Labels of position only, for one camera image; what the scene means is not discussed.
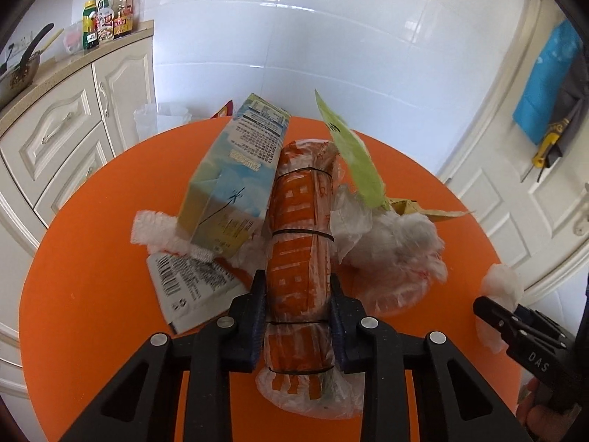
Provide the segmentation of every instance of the blue cloth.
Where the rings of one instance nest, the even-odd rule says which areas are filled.
[[[581,38],[570,21],[558,25],[529,75],[513,119],[534,144],[540,144],[550,123],[558,90],[581,49]]]

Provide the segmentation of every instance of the black rubber band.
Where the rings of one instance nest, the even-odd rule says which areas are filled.
[[[289,172],[285,172],[285,174],[281,174],[278,178],[276,178],[276,180],[278,181],[280,178],[282,178],[283,176],[286,176],[287,174],[293,174],[294,172],[299,172],[299,171],[307,171],[307,170],[311,170],[311,171],[319,171],[319,172],[323,172],[323,174],[327,174],[329,176],[330,179],[333,178],[333,176],[331,174],[329,174],[327,171],[323,171],[322,169],[319,168],[313,168],[312,166],[308,166],[306,168],[300,168],[300,169],[293,169],[292,171]]]
[[[284,326],[287,324],[296,325],[296,324],[327,324],[329,323],[328,320],[307,320],[304,322],[278,322],[271,320],[268,324],[272,324],[273,326]]]
[[[272,236],[278,236],[278,234],[315,234],[316,236],[326,237],[332,242],[335,241],[334,237],[331,234],[322,233],[321,231],[316,231],[314,229],[281,229],[279,231],[274,231],[272,233]]]
[[[317,375],[320,373],[325,373],[325,372],[329,372],[331,369],[333,369],[334,366],[330,366],[327,367],[325,369],[320,369],[318,371],[275,371],[274,369],[270,369],[268,367],[268,370],[270,372],[274,372],[274,373],[281,373],[282,375]]]

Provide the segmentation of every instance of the silver screw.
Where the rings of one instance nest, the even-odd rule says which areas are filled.
[[[366,329],[376,329],[378,327],[378,320],[375,318],[364,318],[360,321],[362,327],[366,327]]]
[[[446,342],[447,338],[444,333],[434,330],[434,332],[429,335],[429,340],[434,342],[434,344],[443,344]]]
[[[157,334],[152,335],[149,341],[151,342],[151,345],[158,347],[168,342],[168,336],[163,332],[159,332]]]
[[[228,329],[229,327],[232,327],[233,324],[235,324],[235,319],[231,316],[223,316],[217,319],[217,326],[222,329]]]

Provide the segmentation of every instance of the black pan handle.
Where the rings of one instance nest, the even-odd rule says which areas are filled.
[[[53,23],[49,23],[37,34],[33,41],[31,41],[30,45],[22,54],[21,62],[18,64],[19,69],[26,67],[27,63],[29,62],[29,59],[31,58],[31,55],[33,54],[33,51],[35,51],[36,46],[40,43],[41,40],[43,40],[43,38],[45,38],[45,35],[49,33],[53,29],[53,27]]]

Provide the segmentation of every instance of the round table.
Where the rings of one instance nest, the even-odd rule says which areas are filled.
[[[31,402],[49,442],[151,334],[171,333],[149,278],[146,248],[130,244],[133,218],[139,210],[178,213],[189,178],[228,120],[195,122],[129,149],[72,196],[45,234],[22,292],[20,338]],[[416,162],[360,136],[389,196],[463,210]],[[322,122],[292,118],[285,143],[304,138],[329,139],[329,132]],[[493,355],[479,343],[472,313],[497,255],[470,215],[437,226],[446,242],[447,283],[434,284],[418,306],[387,322],[416,336],[446,333],[514,409],[520,369],[505,353]],[[258,393],[254,375],[232,373],[231,388],[235,442],[359,440],[359,418],[325,421],[284,412]],[[177,427],[182,422],[180,416]]]

